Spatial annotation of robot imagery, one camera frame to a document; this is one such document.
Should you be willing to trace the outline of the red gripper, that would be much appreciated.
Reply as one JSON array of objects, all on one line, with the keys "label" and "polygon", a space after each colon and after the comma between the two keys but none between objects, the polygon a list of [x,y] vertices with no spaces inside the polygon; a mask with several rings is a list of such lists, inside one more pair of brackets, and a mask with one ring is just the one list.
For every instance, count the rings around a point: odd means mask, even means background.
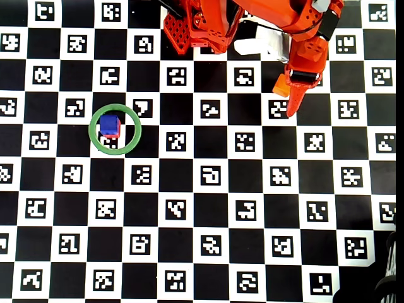
[{"label": "red gripper", "polygon": [[306,91],[322,80],[328,41],[340,16],[340,6],[328,6],[322,13],[313,6],[285,7],[285,32],[292,38],[285,67],[286,84],[290,87],[287,117],[298,111]]}]

